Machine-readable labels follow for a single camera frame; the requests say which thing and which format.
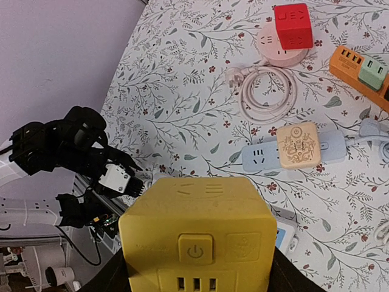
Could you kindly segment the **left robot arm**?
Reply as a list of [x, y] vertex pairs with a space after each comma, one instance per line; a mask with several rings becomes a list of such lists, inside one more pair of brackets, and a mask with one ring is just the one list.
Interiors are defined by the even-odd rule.
[[63, 119], [31, 122], [14, 131], [1, 145], [1, 185], [56, 168], [83, 175], [90, 183], [80, 197], [57, 195], [59, 212], [40, 205], [9, 208], [2, 202], [1, 230], [15, 224], [83, 228], [110, 216], [95, 194], [109, 199], [140, 196], [144, 184], [136, 171], [141, 168], [129, 154], [109, 145], [105, 129], [104, 118], [94, 109], [74, 106]]

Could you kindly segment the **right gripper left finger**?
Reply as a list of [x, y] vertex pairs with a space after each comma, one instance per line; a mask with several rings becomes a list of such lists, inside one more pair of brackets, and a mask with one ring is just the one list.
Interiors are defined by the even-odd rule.
[[120, 249], [81, 289], [81, 292], [130, 292], [128, 271]]

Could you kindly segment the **red cube socket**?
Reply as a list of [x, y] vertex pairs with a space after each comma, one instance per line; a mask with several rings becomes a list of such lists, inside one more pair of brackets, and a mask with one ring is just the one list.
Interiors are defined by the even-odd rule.
[[274, 15], [278, 39], [284, 50], [313, 48], [312, 24], [306, 4], [277, 5]]

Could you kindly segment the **mint green adapter plug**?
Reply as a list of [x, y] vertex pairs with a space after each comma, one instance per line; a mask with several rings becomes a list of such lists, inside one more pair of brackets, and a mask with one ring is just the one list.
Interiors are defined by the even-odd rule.
[[364, 57], [360, 67], [358, 80], [370, 89], [378, 92], [388, 73], [388, 67], [369, 56]]

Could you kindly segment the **white multi-switch power strip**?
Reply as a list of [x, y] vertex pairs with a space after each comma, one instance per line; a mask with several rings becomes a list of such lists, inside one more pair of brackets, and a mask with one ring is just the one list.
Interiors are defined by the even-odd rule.
[[[157, 180], [161, 178], [171, 178], [171, 176], [163, 173], [153, 175], [152, 178], [144, 181], [143, 192], [147, 191], [153, 184], [156, 183]], [[277, 236], [275, 246], [286, 256], [290, 252], [293, 252], [298, 244], [298, 238], [295, 236], [297, 224], [296, 222], [287, 220], [283, 217], [276, 217], [276, 221]]]

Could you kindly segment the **blue-grey power strip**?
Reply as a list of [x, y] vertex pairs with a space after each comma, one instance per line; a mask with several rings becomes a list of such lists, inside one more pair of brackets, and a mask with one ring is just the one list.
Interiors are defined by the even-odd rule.
[[[327, 131], [318, 134], [320, 141], [321, 162], [340, 162], [345, 159], [346, 140], [339, 130]], [[258, 172], [265, 170], [283, 170], [278, 157], [276, 140], [262, 144], [243, 147], [241, 150], [243, 170]]]

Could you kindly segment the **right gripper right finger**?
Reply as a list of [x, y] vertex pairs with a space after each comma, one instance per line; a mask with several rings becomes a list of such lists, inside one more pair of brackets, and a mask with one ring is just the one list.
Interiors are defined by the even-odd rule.
[[304, 276], [278, 248], [275, 248], [269, 292], [323, 292], [323, 289]]

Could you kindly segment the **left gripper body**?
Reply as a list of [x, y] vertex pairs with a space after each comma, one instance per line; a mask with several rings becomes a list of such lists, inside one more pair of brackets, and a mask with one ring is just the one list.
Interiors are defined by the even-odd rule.
[[89, 186], [100, 195], [121, 195], [118, 190], [112, 187], [103, 186], [99, 183], [99, 179], [107, 172], [107, 164], [120, 164], [121, 151], [107, 146], [105, 148], [92, 147], [86, 157], [76, 167], [76, 173], [89, 178]]

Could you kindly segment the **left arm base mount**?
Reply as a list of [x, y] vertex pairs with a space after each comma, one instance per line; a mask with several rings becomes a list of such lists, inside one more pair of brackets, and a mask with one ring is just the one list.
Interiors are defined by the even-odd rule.
[[107, 208], [91, 190], [80, 197], [72, 194], [59, 194], [55, 198], [60, 204], [61, 227], [93, 227], [99, 236], [106, 234], [115, 239], [118, 234], [119, 216]]

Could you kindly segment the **pink round power strip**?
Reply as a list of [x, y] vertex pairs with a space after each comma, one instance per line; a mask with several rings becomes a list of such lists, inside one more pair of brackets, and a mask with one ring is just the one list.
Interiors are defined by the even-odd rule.
[[270, 65], [291, 67], [299, 64], [307, 55], [308, 49], [285, 50], [278, 39], [275, 23], [267, 23], [256, 37], [258, 52]]

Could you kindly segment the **yellow cube socket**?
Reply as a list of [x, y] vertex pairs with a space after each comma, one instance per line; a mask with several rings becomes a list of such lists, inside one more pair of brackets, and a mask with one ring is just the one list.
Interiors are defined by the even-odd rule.
[[268, 289], [277, 222], [247, 178], [161, 178], [119, 232], [132, 291]]

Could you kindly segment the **orange power strip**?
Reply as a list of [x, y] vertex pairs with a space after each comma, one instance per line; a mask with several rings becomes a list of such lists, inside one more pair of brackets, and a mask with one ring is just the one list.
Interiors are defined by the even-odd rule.
[[378, 92], [373, 91], [358, 80], [360, 67], [366, 56], [358, 54], [345, 46], [339, 46], [330, 58], [329, 71], [332, 75], [370, 99], [385, 112], [388, 112], [388, 73], [384, 84]]

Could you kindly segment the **beige cube socket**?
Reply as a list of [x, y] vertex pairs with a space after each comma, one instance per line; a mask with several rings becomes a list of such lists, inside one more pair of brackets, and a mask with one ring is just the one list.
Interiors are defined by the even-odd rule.
[[313, 122], [280, 127], [276, 137], [282, 168], [305, 169], [320, 164], [320, 142], [317, 127]]

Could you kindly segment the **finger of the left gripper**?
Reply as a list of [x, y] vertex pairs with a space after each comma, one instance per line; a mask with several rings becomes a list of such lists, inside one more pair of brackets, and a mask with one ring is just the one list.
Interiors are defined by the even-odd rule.
[[117, 164], [121, 164], [122, 166], [127, 168], [131, 167], [138, 171], [142, 171], [142, 169], [135, 163], [133, 158], [126, 152], [121, 151], [112, 146], [108, 146], [107, 149], [108, 149], [108, 159], [110, 159], [111, 161]]

